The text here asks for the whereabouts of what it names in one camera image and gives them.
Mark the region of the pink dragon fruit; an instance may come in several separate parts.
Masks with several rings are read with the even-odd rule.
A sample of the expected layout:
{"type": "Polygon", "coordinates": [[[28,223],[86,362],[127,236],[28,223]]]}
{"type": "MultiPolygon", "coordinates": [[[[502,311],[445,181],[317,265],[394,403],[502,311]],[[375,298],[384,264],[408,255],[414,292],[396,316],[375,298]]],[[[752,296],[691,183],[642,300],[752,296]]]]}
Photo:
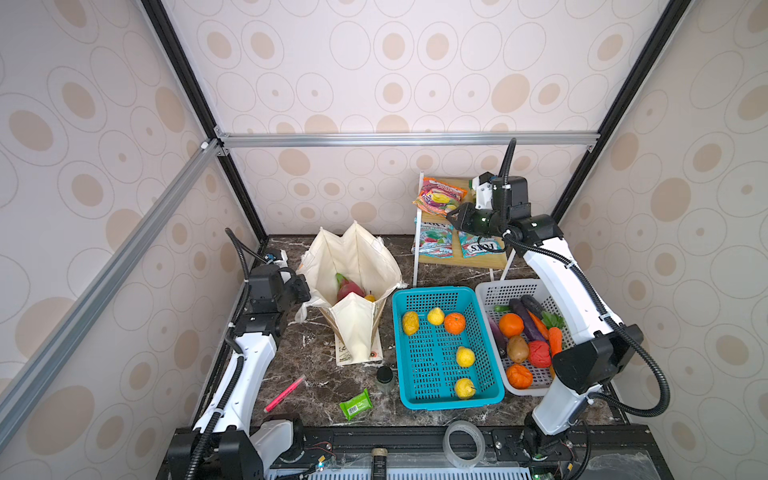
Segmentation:
{"type": "Polygon", "coordinates": [[[354,281],[348,279],[341,273],[335,274],[335,279],[338,286],[336,301],[340,302],[349,295],[357,295],[364,298],[367,293],[354,281]]]}

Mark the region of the red candy bag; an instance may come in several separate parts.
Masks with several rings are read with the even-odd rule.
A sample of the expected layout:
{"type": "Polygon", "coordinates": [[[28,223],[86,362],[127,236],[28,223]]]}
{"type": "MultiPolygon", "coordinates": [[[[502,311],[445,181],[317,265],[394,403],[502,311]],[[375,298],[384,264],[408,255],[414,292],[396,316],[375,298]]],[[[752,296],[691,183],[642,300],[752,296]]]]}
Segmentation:
{"type": "Polygon", "coordinates": [[[466,189],[425,177],[413,204],[426,213],[445,217],[459,208],[466,195],[466,189]]]}

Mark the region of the cream canvas grocery bag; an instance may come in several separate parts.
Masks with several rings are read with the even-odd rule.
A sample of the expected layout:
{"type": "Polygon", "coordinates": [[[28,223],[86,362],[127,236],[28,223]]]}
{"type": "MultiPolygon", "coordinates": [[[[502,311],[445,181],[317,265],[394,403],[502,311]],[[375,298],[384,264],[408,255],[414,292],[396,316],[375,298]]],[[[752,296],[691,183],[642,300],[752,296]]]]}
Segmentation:
{"type": "Polygon", "coordinates": [[[320,229],[297,273],[305,277],[310,299],[295,320],[305,321],[310,308],[320,311],[334,334],[336,363],[381,360],[378,328],[386,299],[406,286],[383,240],[357,223],[341,235],[320,229]]]}

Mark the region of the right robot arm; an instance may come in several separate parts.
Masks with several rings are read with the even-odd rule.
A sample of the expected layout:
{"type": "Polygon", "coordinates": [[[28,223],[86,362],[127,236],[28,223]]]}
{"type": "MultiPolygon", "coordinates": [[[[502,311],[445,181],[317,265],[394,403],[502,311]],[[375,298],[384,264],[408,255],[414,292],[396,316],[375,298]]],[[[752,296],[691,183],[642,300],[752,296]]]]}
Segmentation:
{"type": "Polygon", "coordinates": [[[498,173],[481,175],[475,189],[478,201],[461,204],[447,219],[459,231],[501,239],[536,272],[564,317],[575,344],[554,357],[556,378],[531,415],[536,429],[547,436],[566,431],[591,399],[637,417],[661,415],[671,401],[665,374],[642,347],[639,327],[625,325],[591,285],[557,222],[549,215],[532,215],[526,179],[510,173],[516,145],[511,139],[498,173]],[[647,364],[658,383],[653,407],[631,407],[601,391],[633,355],[647,364]]]}

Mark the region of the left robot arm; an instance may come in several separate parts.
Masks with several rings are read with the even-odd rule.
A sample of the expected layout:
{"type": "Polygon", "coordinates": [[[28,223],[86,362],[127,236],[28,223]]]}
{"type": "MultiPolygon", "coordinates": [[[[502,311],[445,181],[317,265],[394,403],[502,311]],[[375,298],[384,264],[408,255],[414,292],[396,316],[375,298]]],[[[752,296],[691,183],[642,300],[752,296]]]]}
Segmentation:
{"type": "Polygon", "coordinates": [[[282,454],[300,447],[300,422],[268,420],[250,433],[266,370],[275,358],[280,324],[310,300],[305,277],[287,256],[265,258],[227,228],[244,273],[243,293],[225,334],[229,363],[200,418],[177,431],[166,454],[170,479],[265,479],[282,454]]]}

